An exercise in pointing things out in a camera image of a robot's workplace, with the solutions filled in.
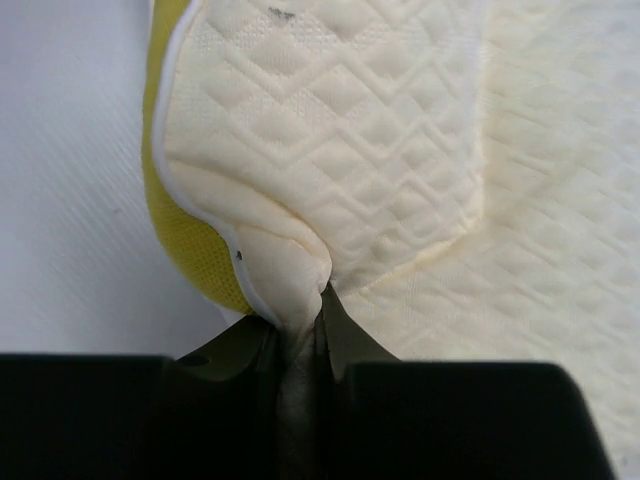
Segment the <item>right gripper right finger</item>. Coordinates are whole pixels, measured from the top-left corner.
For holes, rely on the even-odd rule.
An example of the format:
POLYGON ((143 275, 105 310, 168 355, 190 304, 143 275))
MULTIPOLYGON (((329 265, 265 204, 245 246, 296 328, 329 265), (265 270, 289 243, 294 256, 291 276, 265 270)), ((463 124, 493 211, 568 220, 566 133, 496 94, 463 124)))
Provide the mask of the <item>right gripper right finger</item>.
POLYGON ((316 370, 322 378, 339 383, 351 365, 398 361, 348 314, 331 283, 321 300, 314 341, 316 370))

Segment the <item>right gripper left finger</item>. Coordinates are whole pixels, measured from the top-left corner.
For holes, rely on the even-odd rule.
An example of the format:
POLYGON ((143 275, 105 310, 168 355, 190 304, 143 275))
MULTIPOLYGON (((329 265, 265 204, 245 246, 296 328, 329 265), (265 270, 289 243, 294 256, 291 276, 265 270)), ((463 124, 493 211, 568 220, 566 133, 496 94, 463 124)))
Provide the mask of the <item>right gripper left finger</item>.
POLYGON ((257 316, 245 316, 213 340, 179 358, 177 365, 196 378, 221 383, 250 372, 278 330, 257 316))

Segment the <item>cream yellow-edged pillow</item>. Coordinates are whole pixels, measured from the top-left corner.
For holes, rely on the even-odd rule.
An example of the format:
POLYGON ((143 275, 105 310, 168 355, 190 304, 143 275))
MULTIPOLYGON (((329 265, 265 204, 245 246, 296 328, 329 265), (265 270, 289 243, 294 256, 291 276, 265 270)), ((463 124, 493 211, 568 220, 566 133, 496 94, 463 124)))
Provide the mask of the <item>cream yellow-edged pillow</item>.
POLYGON ((284 336, 280 468, 312 479, 333 287, 403 359, 566 368, 639 475, 635 1, 155 1, 152 223, 284 336))

